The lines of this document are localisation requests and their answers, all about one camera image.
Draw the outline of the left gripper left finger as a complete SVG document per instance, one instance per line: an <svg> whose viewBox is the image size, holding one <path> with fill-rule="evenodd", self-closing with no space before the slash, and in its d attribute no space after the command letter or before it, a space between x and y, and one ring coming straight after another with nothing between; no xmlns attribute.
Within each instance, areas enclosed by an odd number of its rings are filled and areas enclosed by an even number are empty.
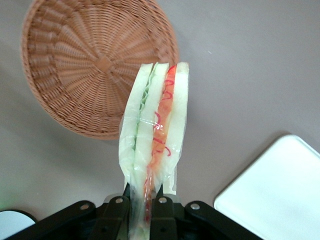
<svg viewBox="0 0 320 240"><path fill-rule="evenodd" d="M7 237L8 240L128 240L130 185L122 195L105 199L99 207L78 201Z"/></svg>

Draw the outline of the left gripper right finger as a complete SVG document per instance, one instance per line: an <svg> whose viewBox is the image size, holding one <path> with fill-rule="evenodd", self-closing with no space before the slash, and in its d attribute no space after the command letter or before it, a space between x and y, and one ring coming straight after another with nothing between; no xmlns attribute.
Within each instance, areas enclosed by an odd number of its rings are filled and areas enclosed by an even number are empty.
<svg viewBox="0 0 320 240"><path fill-rule="evenodd" d="M163 187L152 201L152 240L260 240L250 230L203 201L183 206Z"/></svg>

